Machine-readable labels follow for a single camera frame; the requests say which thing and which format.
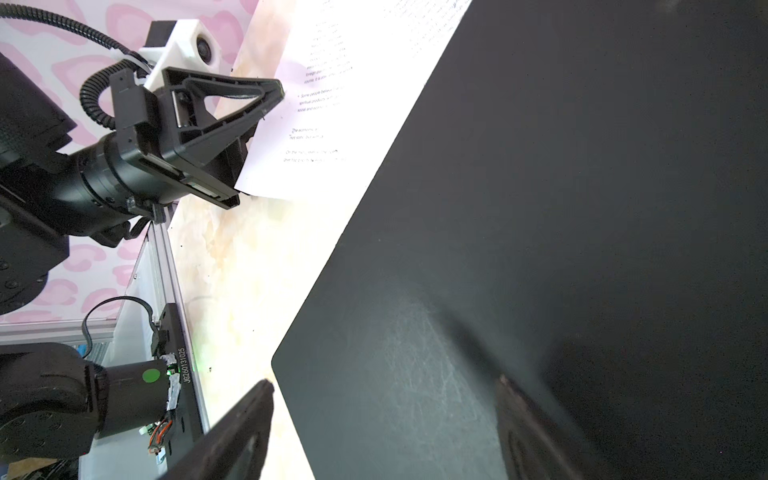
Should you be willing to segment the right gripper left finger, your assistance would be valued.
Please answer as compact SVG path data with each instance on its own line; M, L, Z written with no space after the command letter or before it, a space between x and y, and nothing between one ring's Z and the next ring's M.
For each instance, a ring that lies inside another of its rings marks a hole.
M163 479L260 479L266 463L275 387L257 382L182 457Z

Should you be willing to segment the black file folder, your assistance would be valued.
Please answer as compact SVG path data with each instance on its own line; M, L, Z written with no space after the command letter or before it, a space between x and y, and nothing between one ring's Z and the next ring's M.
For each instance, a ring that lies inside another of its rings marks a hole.
M767 475L767 5L474 1L277 349L318 479ZM506 465L502 454L518 462Z

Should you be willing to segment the printed paper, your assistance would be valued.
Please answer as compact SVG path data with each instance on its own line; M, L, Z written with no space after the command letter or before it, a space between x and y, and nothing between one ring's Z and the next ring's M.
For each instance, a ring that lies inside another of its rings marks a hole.
M470 4L300 1L237 181L246 194L330 199L381 165Z

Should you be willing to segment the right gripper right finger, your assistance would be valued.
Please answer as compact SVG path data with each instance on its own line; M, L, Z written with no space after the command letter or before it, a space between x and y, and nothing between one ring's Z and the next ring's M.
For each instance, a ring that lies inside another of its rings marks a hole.
M512 380L495 384L497 434L510 479L598 479L600 465Z

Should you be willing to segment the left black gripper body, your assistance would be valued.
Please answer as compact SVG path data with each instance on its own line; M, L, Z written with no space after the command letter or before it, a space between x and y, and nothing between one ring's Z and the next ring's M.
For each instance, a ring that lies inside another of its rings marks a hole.
M171 67L161 77L154 92L127 69L110 77L108 202L154 210L193 195L223 209L237 206L235 183L252 137L251 80Z

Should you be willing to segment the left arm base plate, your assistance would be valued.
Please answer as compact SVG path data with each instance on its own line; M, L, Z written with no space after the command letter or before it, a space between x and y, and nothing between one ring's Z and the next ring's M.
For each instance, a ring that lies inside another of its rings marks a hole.
M165 363L165 377L170 381L159 447L160 456L171 468L204 435L193 382L191 349L182 328L181 308L176 303L166 304L160 314L150 351L155 359Z

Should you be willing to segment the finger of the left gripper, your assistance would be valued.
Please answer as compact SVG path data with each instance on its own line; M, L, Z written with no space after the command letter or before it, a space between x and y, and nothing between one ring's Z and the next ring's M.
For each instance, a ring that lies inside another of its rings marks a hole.
M235 143L244 143L285 98L277 79L171 67L162 76L161 152L165 156L216 156Z

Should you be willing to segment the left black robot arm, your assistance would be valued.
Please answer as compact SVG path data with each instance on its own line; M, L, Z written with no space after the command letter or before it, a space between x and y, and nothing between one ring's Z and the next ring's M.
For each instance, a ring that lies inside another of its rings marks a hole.
M12 61L1 62L1 310L44 290L73 237L114 248L193 195L235 207L235 183L258 123L285 96L276 79L167 67L149 91L130 68L107 77L108 135L67 154L73 121ZM54 342L1 349L1 460L75 459L97 439L146 428L150 450L201 426L191 365L172 305L140 303L147 361L113 367Z

